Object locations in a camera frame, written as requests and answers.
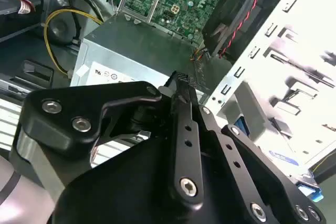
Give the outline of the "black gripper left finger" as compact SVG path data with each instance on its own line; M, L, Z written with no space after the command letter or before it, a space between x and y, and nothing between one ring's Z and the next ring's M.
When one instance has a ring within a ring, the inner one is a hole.
M193 79L174 72L145 81L39 90L23 104L13 153L54 201L108 199L152 186L184 205L203 200Z

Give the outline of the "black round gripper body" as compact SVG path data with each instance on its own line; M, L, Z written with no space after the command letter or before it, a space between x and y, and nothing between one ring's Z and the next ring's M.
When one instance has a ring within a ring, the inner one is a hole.
M149 140L79 176L53 223L252 223L234 174L245 136L173 134Z

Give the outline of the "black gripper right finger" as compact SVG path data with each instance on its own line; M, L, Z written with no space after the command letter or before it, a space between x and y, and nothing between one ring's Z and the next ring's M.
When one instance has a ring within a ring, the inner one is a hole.
M200 105L198 110L201 142L223 169L236 218L244 223L326 223L312 200L240 129L234 125L221 129L208 108Z

